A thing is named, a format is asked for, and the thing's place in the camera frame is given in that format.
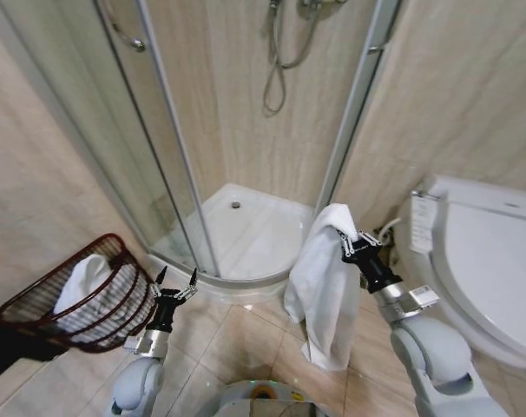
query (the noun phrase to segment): hanging towel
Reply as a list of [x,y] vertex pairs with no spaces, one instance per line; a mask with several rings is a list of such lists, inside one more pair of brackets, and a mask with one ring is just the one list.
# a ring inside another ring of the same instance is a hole
[[[107,259],[102,255],[90,255],[79,261],[70,278],[64,284],[62,292],[53,308],[58,314],[70,308],[93,293],[111,275],[112,270]],[[74,333],[89,324],[102,319],[125,297],[135,278],[135,268],[132,265],[120,266],[110,284],[99,294],[75,311],[57,320],[56,324],[67,333]],[[130,296],[108,320],[116,323],[125,322],[128,309],[138,305],[137,297]],[[82,334],[72,337],[72,341],[94,341],[107,333],[106,328],[95,327]]]
[[290,319],[306,319],[309,340],[302,347],[304,356],[332,371],[348,367],[359,294],[358,268],[342,262],[337,230],[353,241],[358,238],[345,204],[331,204],[315,219],[284,296]]

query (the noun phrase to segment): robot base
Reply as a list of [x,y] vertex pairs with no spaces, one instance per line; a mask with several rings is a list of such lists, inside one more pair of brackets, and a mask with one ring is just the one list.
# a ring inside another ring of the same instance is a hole
[[195,417],[335,417],[303,391],[276,381],[241,381],[214,396]]

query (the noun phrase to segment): red wire basket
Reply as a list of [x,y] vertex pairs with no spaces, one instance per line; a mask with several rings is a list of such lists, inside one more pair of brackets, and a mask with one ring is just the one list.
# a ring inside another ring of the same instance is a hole
[[[107,259],[110,276],[81,301],[54,314],[74,267],[93,254]],[[118,235],[103,235],[5,302],[0,307],[0,324],[85,352],[106,352],[147,324],[155,311],[149,290],[152,282]],[[92,306],[101,303],[100,313]]]

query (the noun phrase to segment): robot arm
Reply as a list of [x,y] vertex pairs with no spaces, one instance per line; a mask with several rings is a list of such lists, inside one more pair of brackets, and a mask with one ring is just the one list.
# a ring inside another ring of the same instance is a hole
[[420,314],[438,297],[428,286],[407,291],[402,279],[378,258],[381,242],[360,232],[342,239],[342,260],[359,267],[368,291],[392,329],[391,344],[416,391],[422,417],[503,417],[471,363],[467,342],[453,328]]
[[141,337],[129,336],[124,343],[126,350],[142,357],[131,362],[118,376],[107,416],[128,411],[128,416],[144,417],[153,411],[155,398],[165,380],[162,363],[167,356],[168,337],[173,331],[174,311],[197,292],[196,271],[182,291],[161,289],[166,272],[165,267],[151,286],[157,307],[146,332]]

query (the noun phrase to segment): toilet seat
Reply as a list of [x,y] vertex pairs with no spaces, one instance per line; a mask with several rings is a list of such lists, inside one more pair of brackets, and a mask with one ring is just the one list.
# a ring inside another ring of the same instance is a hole
[[431,262],[485,333],[526,356],[526,218],[439,201]]

